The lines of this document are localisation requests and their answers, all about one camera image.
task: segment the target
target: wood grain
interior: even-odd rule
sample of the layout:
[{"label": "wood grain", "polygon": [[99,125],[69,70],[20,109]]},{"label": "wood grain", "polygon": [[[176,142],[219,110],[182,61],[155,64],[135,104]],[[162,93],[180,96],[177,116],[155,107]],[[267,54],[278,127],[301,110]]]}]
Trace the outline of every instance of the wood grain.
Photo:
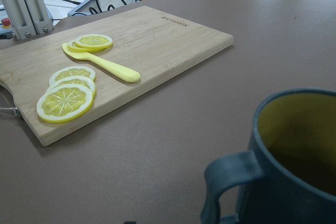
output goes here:
[{"label": "wood grain", "polygon": [[[112,37],[113,47],[95,54],[138,71],[141,80],[127,83],[94,63],[67,57],[61,44],[85,34]],[[1,50],[0,84],[13,95],[24,120],[41,144],[47,146],[232,43],[232,35],[142,6]],[[93,106],[67,123],[44,122],[36,113],[36,103],[48,88],[49,78],[61,68],[78,65],[88,66],[97,73]]]}]

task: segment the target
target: lemon slice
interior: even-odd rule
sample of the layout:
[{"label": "lemon slice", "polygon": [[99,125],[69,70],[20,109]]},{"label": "lemon slice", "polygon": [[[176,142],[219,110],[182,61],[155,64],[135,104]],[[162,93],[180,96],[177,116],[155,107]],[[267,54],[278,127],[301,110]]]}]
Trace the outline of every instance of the lemon slice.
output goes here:
[{"label": "lemon slice", "polygon": [[62,78],[58,81],[55,81],[47,90],[53,89],[54,87],[64,85],[64,84],[84,85],[91,91],[93,97],[96,94],[96,85],[90,78],[85,77],[85,76],[69,76],[69,77]]},{"label": "lemon slice", "polygon": [[94,81],[96,79],[96,72],[93,69],[84,66],[63,68],[50,77],[49,86],[54,82],[69,76],[85,76]]},{"label": "lemon slice", "polygon": [[80,84],[64,84],[49,89],[38,100],[37,114],[45,121],[63,123],[84,114],[92,105],[91,91]]},{"label": "lemon slice", "polygon": [[68,48],[70,51],[75,51],[75,52],[97,52],[97,51],[102,50],[102,49],[97,49],[97,48],[77,47],[74,39],[68,42]]},{"label": "lemon slice", "polygon": [[88,34],[75,39],[77,47],[101,50],[113,45],[113,40],[109,36],[102,34]]}]

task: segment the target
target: mug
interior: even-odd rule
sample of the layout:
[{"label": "mug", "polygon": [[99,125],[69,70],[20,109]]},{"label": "mug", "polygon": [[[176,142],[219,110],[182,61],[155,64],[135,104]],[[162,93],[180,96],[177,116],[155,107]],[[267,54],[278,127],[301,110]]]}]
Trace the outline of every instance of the mug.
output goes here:
[{"label": "mug", "polygon": [[[336,92],[276,93],[256,110],[246,152],[205,170],[202,224],[336,223]],[[219,198],[240,185],[237,214],[220,217]]]}]

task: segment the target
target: yellow plastic utensil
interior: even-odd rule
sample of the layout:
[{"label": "yellow plastic utensil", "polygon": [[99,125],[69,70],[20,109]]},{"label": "yellow plastic utensil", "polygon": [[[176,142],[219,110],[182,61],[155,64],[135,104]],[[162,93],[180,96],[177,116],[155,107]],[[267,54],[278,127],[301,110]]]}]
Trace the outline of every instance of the yellow plastic utensil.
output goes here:
[{"label": "yellow plastic utensil", "polygon": [[120,79],[127,81],[127,82],[137,82],[140,80],[140,74],[130,68],[124,67],[122,65],[113,63],[109,60],[102,59],[96,55],[90,54],[89,52],[72,52],[68,49],[68,44],[62,44],[63,51],[77,59],[77,60],[90,60],[93,63],[101,66],[102,68],[106,69],[110,73],[114,74],[115,76],[119,77]]}]

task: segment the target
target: mug rim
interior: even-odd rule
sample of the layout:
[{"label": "mug rim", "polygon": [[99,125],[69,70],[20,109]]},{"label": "mug rim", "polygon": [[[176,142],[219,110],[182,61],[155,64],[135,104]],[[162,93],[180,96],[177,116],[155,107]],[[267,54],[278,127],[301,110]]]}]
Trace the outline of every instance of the mug rim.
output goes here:
[{"label": "mug rim", "polygon": [[295,182],[296,184],[299,184],[300,186],[302,186],[303,188],[305,188],[308,191],[311,191],[325,199],[328,200],[333,200],[336,201],[336,196],[326,193],[323,190],[320,190],[312,185],[310,185],[309,183],[305,182],[303,179],[299,178],[298,176],[296,176],[295,174],[293,174],[290,170],[286,169],[283,165],[281,165],[271,154],[271,152],[267,149],[267,147],[264,145],[261,136],[259,134],[258,131],[258,119],[260,116],[260,112],[262,111],[262,109],[272,100],[275,100],[279,97],[283,97],[285,95],[289,95],[289,94],[297,94],[297,93],[319,93],[319,94],[325,94],[325,95],[331,95],[336,97],[336,91],[332,91],[332,90],[325,90],[325,89],[314,89],[314,88],[297,88],[297,89],[289,89],[289,90],[283,90],[277,93],[274,93],[272,95],[270,95],[268,98],[266,98],[265,100],[263,100],[263,102],[258,106],[254,117],[253,117],[253,132],[254,132],[254,136],[256,139],[256,143],[258,145],[258,147],[261,149],[261,151],[263,152],[263,154],[268,158],[268,160],[282,173],[284,174],[286,177],[290,178],[293,182]]}]

